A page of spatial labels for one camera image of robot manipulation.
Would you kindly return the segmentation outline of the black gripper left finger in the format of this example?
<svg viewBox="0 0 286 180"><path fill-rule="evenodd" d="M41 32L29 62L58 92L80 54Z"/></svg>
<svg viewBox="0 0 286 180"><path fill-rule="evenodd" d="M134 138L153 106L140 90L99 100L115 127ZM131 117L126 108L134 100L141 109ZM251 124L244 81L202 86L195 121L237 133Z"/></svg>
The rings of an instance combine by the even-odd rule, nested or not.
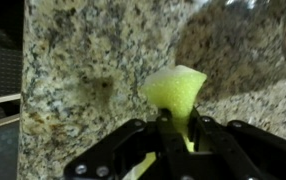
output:
<svg viewBox="0 0 286 180"><path fill-rule="evenodd" d="M64 180L122 180L141 168L137 180L195 180L192 153L166 109L152 121L131 119L73 158Z"/></svg>

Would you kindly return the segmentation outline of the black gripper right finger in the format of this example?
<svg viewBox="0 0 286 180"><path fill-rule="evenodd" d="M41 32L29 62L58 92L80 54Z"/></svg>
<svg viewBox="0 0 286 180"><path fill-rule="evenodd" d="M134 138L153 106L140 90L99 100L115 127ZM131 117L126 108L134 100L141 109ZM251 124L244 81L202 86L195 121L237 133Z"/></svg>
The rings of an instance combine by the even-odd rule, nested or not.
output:
<svg viewBox="0 0 286 180"><path fill-rule="evenodd" d="M241 120L226 126L193 109L188 139L222 161L235 180L286 180L286 140Z"/></svg>

